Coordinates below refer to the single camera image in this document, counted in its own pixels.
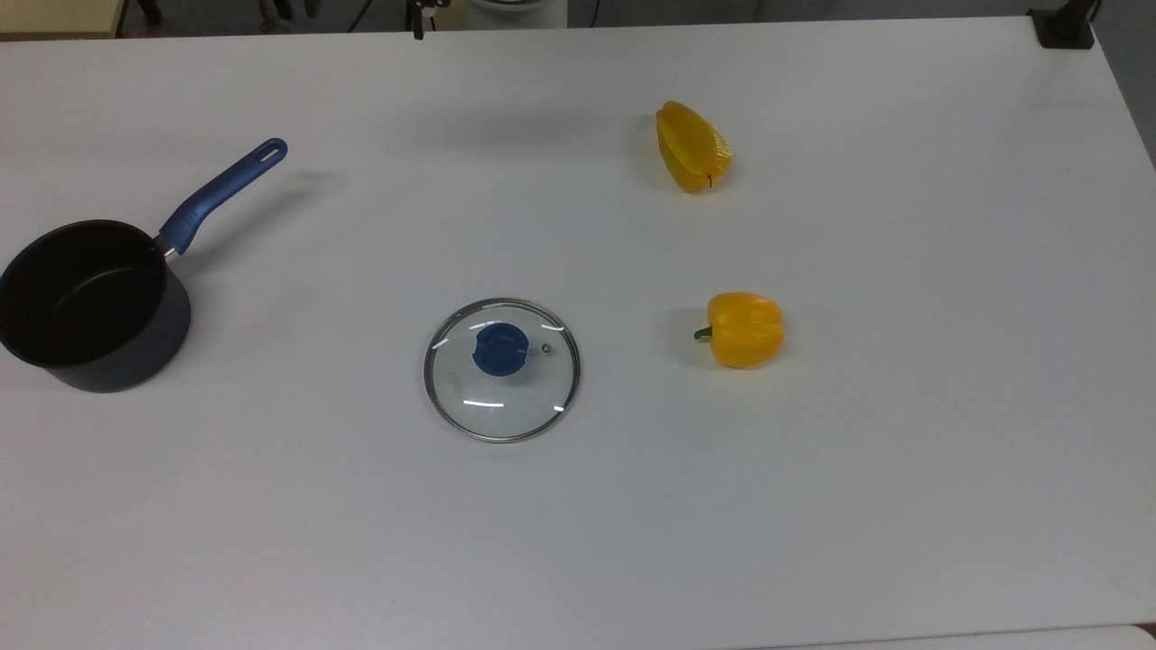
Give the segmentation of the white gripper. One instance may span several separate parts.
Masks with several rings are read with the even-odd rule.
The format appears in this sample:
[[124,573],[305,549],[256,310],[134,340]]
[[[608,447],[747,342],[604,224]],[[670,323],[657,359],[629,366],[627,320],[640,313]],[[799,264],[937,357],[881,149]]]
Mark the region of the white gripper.
[[413,7],[413,35],[416,40],[424,40],[424,25],[423,25],[423,13],[422,12],[439,12],[439,9],[449,7],[450,0],[413,0],[408,1]]

